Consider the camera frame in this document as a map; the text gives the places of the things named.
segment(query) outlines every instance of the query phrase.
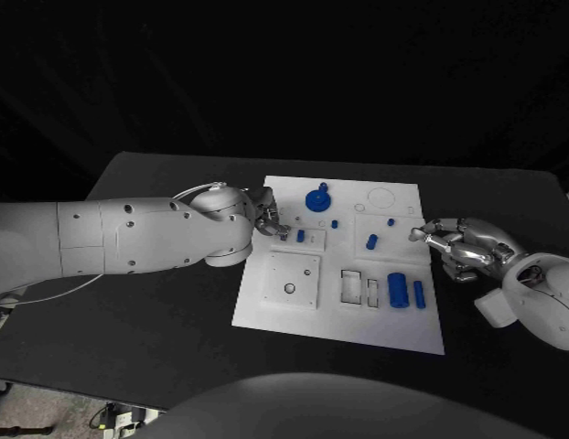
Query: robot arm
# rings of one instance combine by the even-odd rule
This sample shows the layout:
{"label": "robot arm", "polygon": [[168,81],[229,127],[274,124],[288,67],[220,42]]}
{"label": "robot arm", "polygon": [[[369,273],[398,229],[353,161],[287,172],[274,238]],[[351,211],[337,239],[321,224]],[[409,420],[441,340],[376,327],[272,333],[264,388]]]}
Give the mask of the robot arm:
{"label": "robot arm", "polygon": [[0,203],[0,294],[49,279],[242,262],[252,232],[285,235],[271,189],[219,183],[177,198]]}
{"label": "robot arm", "polygon": [[501,281],[501,288],[474,301],[490,325],[506,327],[519,320],[548,344],[569,350],[569,259],[527,253],[503,230],[478,219],[435,219],[412,229],[408,238],[439,251],[442,268],[457,282],[477,280],[473,270]]}

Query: black curtain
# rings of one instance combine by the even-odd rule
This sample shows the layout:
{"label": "black curtain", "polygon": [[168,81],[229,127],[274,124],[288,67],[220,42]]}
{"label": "black curtain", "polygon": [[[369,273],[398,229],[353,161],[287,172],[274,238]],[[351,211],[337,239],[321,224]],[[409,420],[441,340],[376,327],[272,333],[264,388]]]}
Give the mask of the black curtain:
{"label": "black curtain", "polygon": [[0,0],[0,199],[83,198],[119,151],[543,169],[569,189],[569,4]]}

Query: black table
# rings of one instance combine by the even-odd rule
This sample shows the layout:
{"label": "black table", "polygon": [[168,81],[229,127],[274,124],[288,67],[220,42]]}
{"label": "black table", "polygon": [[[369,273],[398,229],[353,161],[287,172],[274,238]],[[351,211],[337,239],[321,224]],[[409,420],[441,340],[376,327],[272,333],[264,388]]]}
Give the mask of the black table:
{"label": "black table", "polygon": [[[426,220],[481,218],[527,249],[569,257],[569,203],[543,172],[122,153],[89,199],[171,197],[220,180],[259,187],[265,175],[418,183]],[[331,372],[428,391],[569,437],[569,352],[519,322],[493,329],[473,300],[496,282],[454,284],[434,259],[445,356],[232,327],[243,264],[200,262],[103,276],[75,294],[20,306],[0,332],[0,380],[164,410],[242,378]],[[46,282],[26,297],[82,281]]]}

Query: blue object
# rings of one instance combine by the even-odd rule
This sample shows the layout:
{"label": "blue object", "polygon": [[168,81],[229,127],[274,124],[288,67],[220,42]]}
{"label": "blue object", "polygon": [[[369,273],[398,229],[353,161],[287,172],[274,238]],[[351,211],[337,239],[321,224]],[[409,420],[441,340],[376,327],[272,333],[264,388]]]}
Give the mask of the blue object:
{"label": "blue object", "polygon": [[424,284],[421,281],[414,281],[414,300],[416,301],[416,307],[425,308],[425,296],[424,296]]}
{"label": "blue object", "polygon": [[366,249],[373,250],[376,245],[377,245],[377,236],[370,235],[370,238],[367,239],[367,243],[366,243]]}
{"label": "blue object", "polygon": [[408,308],[408,284],[406,276],[402,273],[390,273],[388,275],[388,292],[390,294],[390,307]]}
{"label": "blue object", "polygon": [[331,196],[328,195],[328,186],[326,183],[320,184],[318,190],[313,190],[307,194],[305,204],[313,212],[323,212],[331,206]]}

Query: blue knob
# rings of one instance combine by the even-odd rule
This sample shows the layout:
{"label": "blue knob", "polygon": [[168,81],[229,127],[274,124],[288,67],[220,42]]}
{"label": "blue knob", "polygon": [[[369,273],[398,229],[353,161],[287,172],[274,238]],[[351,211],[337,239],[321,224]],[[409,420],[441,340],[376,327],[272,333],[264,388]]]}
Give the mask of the blue knob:
{"label": "blue knob", "polygon": [[424,284],[421,281],[414,282],[414,300],[419,309],[425,308]]}
{"label": "blue knob", "polygon": [[377,236],[370,235],[370,238],[367,239],[367,242],[366,242],[366,249],[373,250],[376,245],[377,245]]}
{"label": "blue knob", "polygon": [[331,196],[328,195],[326,183],[321,183],[320,188],[307,194],[305,204],[313,212],[323,212],[331,206]]}
{"label": "blue knob", "polygon": [[408,308],[406,276],[402,273],[390,273],[388,275],[388,292],[390,294],[390,307]]}

